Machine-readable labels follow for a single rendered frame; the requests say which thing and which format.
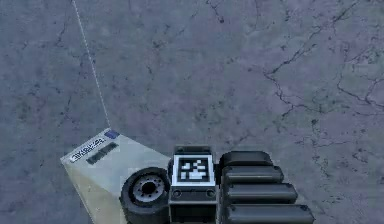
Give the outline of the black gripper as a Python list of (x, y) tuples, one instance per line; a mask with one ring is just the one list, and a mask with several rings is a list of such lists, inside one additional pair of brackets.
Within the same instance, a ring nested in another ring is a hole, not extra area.
[(169, 190), (163, 168), (149, 167), (133, 173), (119, 197), (125, 224), (169, 224)]

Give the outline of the white box with blue label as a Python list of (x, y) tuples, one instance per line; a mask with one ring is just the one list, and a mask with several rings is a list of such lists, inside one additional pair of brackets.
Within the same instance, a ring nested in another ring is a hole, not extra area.
[(61, 158), (92, 224), (125, 224), (119, 201), (124, 182), (144, 168), (167, 171), (169, 161), (169, 156), (111, 128)]

